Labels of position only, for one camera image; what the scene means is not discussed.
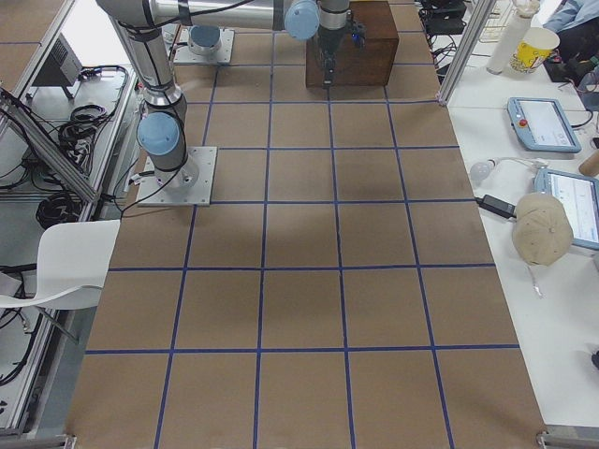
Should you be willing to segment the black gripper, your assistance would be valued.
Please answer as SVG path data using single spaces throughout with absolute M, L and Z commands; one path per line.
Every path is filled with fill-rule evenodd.
M 323 69 L 323 88 L 329 88 L 334 80 L 336 52 L 345 35 L 350 31 L 348 25 L 338 29 L 328 29 L 320 25 L 317 32 L 317 45 L 320 63 Z

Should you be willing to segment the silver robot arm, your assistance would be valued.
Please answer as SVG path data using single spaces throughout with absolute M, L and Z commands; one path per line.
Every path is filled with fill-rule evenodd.
M 316 36 L 324 56 L 325 83 L 330 85 L 335 53 L 351 23 L 347 1 L 101 1 L 98 5 L 110 17 L 142 82 L 148 114 L 139 122 L 138 142 L 153 163 L 158 185 L 167 191 L 192 187 L 199 167 L 186 148 L 187 105 L 162 35 L 166 25 L 285 31 L 299 41 Z
M 188 29 L 188 47 L 197 55 L 210 55 L 221 48 L 221 31 L 217 26 L 194 25 Z

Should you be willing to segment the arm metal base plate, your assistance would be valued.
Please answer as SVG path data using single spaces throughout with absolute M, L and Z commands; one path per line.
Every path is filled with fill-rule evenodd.
M 229 65 L 235 32 L 232 29 L 221 28 L 220 39 L 213 47 L 196 45 L 189 37 L 189 32 L 183 30 L 173 57 L 175 65 Z
M 216 147 L 188 147 L 186 165 L 172 175 L 158 171 L 142 177 L 136 200 L 142 207 L 210 206 L 217 159 Z

